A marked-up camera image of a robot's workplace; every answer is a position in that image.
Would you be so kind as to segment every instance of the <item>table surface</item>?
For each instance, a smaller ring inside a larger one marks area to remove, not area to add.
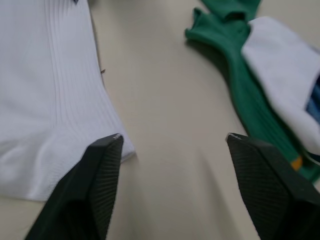
[[[91,0],[107,92],[136,147],[120,169],[108,240],[258,240],[227,133],[244,134],[214,65],[185,44],[198,0]],[[264,0],[320,47],[320,1]],[[0,239],[22,240],[43,204],[0,198]]]

